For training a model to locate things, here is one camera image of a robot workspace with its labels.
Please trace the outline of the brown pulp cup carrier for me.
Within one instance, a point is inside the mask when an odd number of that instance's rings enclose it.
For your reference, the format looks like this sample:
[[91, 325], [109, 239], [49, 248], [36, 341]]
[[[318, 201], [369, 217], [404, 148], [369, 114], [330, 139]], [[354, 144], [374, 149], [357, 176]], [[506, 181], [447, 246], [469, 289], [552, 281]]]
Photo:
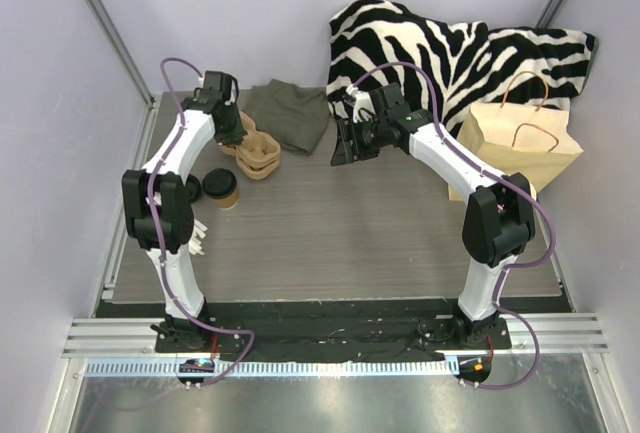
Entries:
[[281, 146], [268, 133], [259, 131], [255, 122], [243, 111], [240, 119], [246, 134], [239, 145], [222, 145], [221, 151], [235, 158], [237, 166], [252, 180], [262, 180], [281, 164]]

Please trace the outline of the black plastic cup lid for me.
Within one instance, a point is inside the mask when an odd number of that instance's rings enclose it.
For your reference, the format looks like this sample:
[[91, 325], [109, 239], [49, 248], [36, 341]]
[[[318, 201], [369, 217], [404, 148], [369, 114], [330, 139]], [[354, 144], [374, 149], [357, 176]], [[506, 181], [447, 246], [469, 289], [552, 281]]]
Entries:
[[235, 174], [225, 168], [216, 168], [209, 171], [202, 180], [203, 192], [212, 199], [218, 198], [235, 186], [237, 186]]

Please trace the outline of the brown paper coffee cup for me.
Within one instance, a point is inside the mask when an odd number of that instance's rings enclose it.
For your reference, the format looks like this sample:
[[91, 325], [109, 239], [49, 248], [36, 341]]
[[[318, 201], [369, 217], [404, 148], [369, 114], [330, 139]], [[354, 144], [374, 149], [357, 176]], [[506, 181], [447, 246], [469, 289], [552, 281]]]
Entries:
[[225, 194], [221, 194], [218, 198], [215, 198], [214, 201], [218, 208], [222, 210], [228, 210], [233, 208], [239, 200], [239, 189], [237, 186], [230, 189]]

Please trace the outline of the brown paper bag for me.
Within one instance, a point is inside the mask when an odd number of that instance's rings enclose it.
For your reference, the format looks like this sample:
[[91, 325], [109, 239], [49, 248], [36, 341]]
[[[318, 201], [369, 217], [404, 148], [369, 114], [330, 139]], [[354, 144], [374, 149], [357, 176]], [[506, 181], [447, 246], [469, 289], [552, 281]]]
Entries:
[[457, 141], [480, 160], [507, 175], [523, 174], [535, 194], [543, 190], [582, 153], [568, 133], [569, 113], [546, 106], [549, 86], [534, 105], [508, 101], [470, 105]]

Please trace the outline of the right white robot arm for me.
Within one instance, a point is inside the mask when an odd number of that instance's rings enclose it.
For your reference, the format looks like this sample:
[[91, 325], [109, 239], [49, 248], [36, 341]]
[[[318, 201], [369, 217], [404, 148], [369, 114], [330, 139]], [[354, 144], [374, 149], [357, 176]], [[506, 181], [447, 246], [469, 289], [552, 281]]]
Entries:
[[479, 160], [437, 127], [431, 113], [411, 109], [396, 83], [370, 93], [350, 86], [344, 100], [352, 113], [337, 122], [332, 165], [374, 159], [393, 146], [424, 163], [462, 197], [462, 241], [470, 263], [442, 341], [465, 348], [483, 345], [497, 325], [506, 271], [535, 236], [528, 180]]

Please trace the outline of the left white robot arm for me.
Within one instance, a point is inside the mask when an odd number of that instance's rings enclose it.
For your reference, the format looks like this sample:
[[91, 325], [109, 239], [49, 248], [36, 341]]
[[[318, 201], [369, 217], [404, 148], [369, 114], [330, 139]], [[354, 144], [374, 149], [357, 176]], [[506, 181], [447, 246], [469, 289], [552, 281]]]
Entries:
[[205, 350], [214, 332], [191, 261], [195, 219], [186, 183], [210, 141], [242, 142], [238, 92], [234, 76], [205, 72], [200, 86], [177, 103], [176, 122], [160, 149], [142, 168], [125, 171], [121, 179], [127, 234], [152, 262], [165, 296], [164, 321], [155, 331], [193, 352]]

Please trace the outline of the olive green cloth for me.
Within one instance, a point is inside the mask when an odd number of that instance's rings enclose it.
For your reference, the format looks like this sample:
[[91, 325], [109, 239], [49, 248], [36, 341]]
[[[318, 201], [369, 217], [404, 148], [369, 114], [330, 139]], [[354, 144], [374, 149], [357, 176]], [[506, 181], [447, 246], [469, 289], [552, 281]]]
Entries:
[[298, 155], [311, 155], [320, 143], [330, 118], [323, 88], [301, 87], [272, 79], [249, 90], [244, 111], [259, 131]]

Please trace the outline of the stack of black lids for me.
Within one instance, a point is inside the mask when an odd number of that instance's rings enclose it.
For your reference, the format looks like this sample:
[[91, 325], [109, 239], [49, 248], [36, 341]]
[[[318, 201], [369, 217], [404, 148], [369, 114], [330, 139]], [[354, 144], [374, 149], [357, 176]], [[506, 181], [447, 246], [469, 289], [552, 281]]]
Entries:
[[187, 196], [189, 202], [191, 204], [195, 203], [202, 196], [202, 186], [199, 179], [194, 175], [189, 175], [186, 183], [185, 189], [187, 192]]

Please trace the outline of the zebra print blanket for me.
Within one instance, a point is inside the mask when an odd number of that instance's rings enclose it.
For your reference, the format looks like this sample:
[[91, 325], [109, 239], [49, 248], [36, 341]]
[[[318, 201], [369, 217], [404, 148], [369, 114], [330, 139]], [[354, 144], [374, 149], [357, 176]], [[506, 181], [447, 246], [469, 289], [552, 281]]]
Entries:
[[437, 109], [451, 133], [475, 102], [569, 109], [599, 46], [579, 30], [448, 24], [386, 0], [357, 0], [329, 27], [326, 95], [334, 118], [352, 113], [344, 101], [348, 86], [371, 91], [397, 83], [412, 109]]

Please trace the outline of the white wrapped straws bundle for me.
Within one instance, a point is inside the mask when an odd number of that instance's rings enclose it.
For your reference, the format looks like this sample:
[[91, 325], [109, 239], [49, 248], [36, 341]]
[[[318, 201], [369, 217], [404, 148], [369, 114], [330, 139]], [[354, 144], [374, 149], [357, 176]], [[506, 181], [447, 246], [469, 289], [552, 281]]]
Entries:
[[206, 238], [208, 227], [194, 219], [194, 227], [189, 240], [189, 252], [191, 255], [203, 255], [203, 240]]

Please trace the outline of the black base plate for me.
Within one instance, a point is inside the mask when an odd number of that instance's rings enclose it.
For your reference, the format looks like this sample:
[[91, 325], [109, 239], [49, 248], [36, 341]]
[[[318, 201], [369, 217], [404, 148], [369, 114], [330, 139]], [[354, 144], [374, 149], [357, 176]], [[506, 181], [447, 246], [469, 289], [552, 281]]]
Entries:
[[348, 361], [376, 353], [435, 352], [512, 346], [508, 327], [499, 317], [483, 345], [451, 346], [442, 340], [451, 327], [455, 301], [337, 300], [303, 302], [233, 302], [207, 304], [213, 339], [205, 348], [184, 349], [158, 336], [164, 321], [159, 303], [115, 304], [103, 301], [100, 319], [147, 319], [159, 352], [215, 352], [227, 357], [245, 346], [249, 331], [256, 335], [253, 358], [267, 361]]

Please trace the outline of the aluminium rail frame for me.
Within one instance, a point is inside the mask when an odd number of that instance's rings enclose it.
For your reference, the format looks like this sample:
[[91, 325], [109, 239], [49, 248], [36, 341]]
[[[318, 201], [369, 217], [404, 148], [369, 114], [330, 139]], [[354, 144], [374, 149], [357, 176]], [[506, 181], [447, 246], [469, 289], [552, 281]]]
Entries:
[[72, 323], [52, 430], [623, 431], [604, 403], [601, 328], [570, 310], [553, 269], [513, 274], [523, 296], [491, 342], [445, 347], [468, 267], [463, 205], [399, 150], [331, 167], [335, 140], [328, 127], [313, 154], [241, 179], [231, 210], [195, 206], [208, 230], [193, 268], [229, 375], [195, 386], [180, 366], [209, 350], [158, 349], [158, 278], [122, 236], [112, 299]]

